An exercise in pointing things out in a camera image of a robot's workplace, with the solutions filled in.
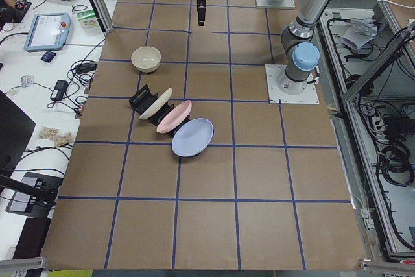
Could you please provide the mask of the blue plate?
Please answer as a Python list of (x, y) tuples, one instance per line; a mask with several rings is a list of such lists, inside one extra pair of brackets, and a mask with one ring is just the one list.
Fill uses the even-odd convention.
[(213, 135), (214, 127), (209, 119), (192, 119), (175, 133), (172, 151), (180, 157), (199, 155), (210, 144)]

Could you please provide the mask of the cream plate in rack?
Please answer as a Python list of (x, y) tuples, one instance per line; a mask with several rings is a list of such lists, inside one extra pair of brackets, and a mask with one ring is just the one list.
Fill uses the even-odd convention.
[(140, 120), (147, 120), (158, 112), (161, 107), (168, 102), (172, 95), (172, 88), (168, 88), (161, 94), (139, 117)]

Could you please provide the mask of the pink plate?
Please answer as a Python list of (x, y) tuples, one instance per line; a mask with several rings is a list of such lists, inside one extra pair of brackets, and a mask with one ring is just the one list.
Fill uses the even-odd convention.
[(156, 132), (166, 134), (179, 126), (190, 114), (192, 102), (186, 100), (173, 108), (158, 124)]

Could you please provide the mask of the cream bowl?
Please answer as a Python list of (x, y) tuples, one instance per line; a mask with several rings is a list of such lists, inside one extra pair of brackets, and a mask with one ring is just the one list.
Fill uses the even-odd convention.
[(131, 62), (138, 71), (151, 73), (160, 66), (161, 53), (155, 47), (140, 47), (132, 53)]

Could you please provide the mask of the green white carton box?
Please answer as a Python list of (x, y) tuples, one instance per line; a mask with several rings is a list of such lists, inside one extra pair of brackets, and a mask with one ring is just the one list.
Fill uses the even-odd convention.
[(77, 13), (77, 19), (80, 26), (86, 29), (92, 29), (99, 26), (99, 22), (93, 10), (85, 10)]

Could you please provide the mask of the near blue teach pendant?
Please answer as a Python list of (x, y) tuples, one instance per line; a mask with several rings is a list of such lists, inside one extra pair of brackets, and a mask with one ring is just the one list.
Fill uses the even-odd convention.
[(59, 51), (65, 45), (71, 26), (68, 13), (36, 14), (33, 17), (24, 50)]

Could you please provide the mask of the black power adapter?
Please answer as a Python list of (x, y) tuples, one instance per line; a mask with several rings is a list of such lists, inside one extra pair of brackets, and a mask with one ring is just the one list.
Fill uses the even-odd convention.
[(64, 98), (64, 95), (67, 91), (68, 86), (69, 86), (68, 81), (57, 80), (54, 86), (54, 89), (51, 93), (50, 99), (53, 102), (60, 102)]

